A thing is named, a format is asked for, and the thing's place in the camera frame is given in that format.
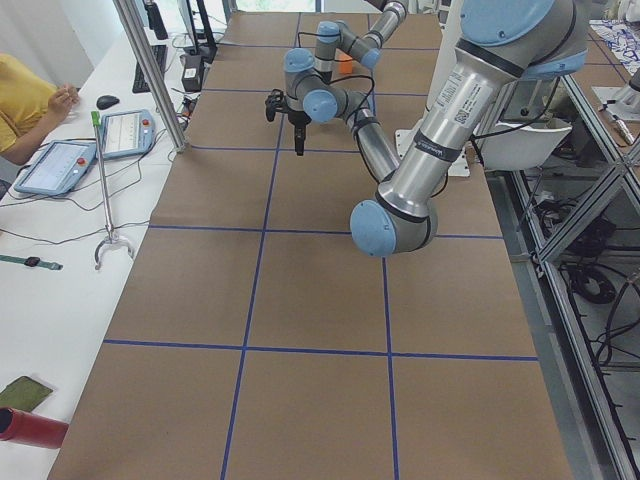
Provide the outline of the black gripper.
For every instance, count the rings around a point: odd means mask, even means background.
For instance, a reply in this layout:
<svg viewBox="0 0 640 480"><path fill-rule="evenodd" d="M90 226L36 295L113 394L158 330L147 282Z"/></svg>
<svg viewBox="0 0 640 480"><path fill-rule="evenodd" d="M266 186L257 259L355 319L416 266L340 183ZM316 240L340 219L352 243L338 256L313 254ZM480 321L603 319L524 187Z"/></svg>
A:
<svg viewBox="0 0 640 480"><path fill-rule="evenodd" d="M273 89L265 100L265 116L268 122L273 122L277 113L287 116L294 126L294 149L297 156L303 156L306 142L306 126L310 117L300 108L294 108L287 95L280 89Z"/></svg>

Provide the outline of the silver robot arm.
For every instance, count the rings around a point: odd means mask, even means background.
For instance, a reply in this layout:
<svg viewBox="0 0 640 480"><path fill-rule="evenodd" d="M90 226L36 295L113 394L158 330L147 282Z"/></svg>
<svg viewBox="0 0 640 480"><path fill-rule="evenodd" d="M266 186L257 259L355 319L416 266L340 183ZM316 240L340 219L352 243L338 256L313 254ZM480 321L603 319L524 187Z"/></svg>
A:
<svg viewBox="0 0 640 480"><path fill-rule="evenodd" d="M409 1L369 1L381 11L374 25L357 35L342 20L321 21L316 29L314 68L330 79L338 51L364 68L373 71L381 57L381 49L409 14Z"/></svg>
<svg viewBox="0 0 640 480"><path fill-rule="evenodd" d="M364 35L341 21L318 26L313 50L294 48L284 58L285 86L265 102L265 115L287 116L297 153L306 128L335 118L345 122L377 182L375 196L350 216L351 236L367 255L387 257L426 246L437 229L432 195L499 91L520 79L552 79L578 71L587 55L591 5L587 1L465 1L455 64L410 139L395 151L364 93L331 80L337 52L366 68L406 19L405 1L380 1L380 17Z"/></svg>

